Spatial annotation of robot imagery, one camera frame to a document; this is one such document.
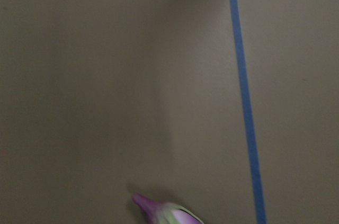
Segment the purple eggplant toy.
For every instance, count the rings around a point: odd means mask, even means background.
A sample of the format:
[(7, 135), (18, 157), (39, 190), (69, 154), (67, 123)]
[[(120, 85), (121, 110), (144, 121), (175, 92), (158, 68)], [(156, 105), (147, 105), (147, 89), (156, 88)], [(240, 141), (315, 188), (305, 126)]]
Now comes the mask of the purple eggplant toy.
[(198, 216), (181, 205), (157, 202), (141, 194), (134, 194), (132, 200), (146, 215), (147, 223), (204, 224)]

